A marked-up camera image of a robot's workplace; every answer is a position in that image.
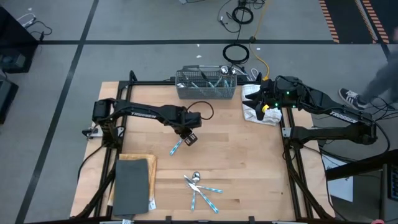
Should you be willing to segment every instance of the gray cloth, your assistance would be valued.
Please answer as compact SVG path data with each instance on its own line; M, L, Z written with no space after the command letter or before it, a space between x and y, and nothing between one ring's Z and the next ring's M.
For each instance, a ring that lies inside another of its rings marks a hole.
M147 213L149 209L147 160L118 160L114 187L113 215L125 217Z
M390 90L388 103L398 102L398 50L391 52L387 65L380 68L376 77L368 84L365 92L359 96L359 103L369 103L374 97Z

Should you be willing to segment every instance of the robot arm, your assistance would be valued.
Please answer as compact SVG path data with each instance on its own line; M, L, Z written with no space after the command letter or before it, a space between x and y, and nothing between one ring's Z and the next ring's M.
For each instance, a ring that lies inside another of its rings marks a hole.
M373 144L377 140L376 125L369 113L348 108L333 101L325 93L306 86L296 77L279 76L275 81L267 80L260 90L246 96L243 104L256 110L258 120L264 118L268 108L297 108L313 114L327 114L350 123L345 128L306 129L303 127L284 128L284 138L298 146L310 140L347 139L358 144Z
M92 120L103 131L104 145L117 147L121 144L114 121L124 115L156 119L164 126L171 126L188 146L197 140L192 129L201 126L200 113L188 112L183 106L163 105L158 107L108 98L95 102L92 117Z

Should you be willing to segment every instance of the person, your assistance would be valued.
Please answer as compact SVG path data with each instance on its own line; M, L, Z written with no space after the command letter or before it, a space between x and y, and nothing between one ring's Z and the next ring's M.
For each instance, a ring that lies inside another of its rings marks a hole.
M394 30L393 39L398 42L398 27ZM377 71L376 77L367 85L362 94L341 88L338 91L340 97L357 110L366 109L375 97L387 90L389 90L389 99L386 101L389 104L398 102L398 50L391 52L387 61L388 63Z

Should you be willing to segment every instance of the white cloth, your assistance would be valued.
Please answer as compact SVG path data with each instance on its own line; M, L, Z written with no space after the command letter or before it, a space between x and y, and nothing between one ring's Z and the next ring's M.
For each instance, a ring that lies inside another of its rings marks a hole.
M255 93L259 90L260 90L260 85L249 84L242 86L242 101L248 100L245 97L246 95L250 93ZM254 111L254 109L244 104L242 105L243 105L243 116L246 121L252 121L259 124L268 124L275 126L277 123L279 123L282 117L282 113L277 108L268 109L265 112L264 119L262 121L259 121L257 120L256 112Z

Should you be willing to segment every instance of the wooden table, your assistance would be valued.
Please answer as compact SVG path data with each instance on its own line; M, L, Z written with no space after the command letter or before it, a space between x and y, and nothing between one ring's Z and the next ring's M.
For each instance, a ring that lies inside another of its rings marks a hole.
M118 82L104 82L99 98L116 97ZM166 104L188 106L194 100L180 100L174 86L134 86L131 100L154 106ZM198 141L191 147L184 143L170 156L178 141L171 127L153 119L129 116L124 138L123 153L153 154L158 158L155 201L157 209L136 220L295 220L286 162L279 126L268 126L245 121L241 104L241 87L232 100L209 100L215 109L214 117L194 129ZM206 104L197 104L191 111L200 111L203 117L211 114ZM312 126L309 113L294 110L297 126ZM100 139L88 142L85 156L101 145ZM307 144L318 149L315 141ZM79 213L90 201L100 182L105 149L87 161L81 171L71 215ZM318 153L302 149L302 159L311 193L320 205L334 216L326 192L326 178ZM200 184L224 191L222 194L204 193L220 210L219 214L197 196L194 212L190 211L192 190L187 188L183 175L194 171L201 174ZM302 216L305 217L303 196L297 187ZM108 192L104 195L105 214Z

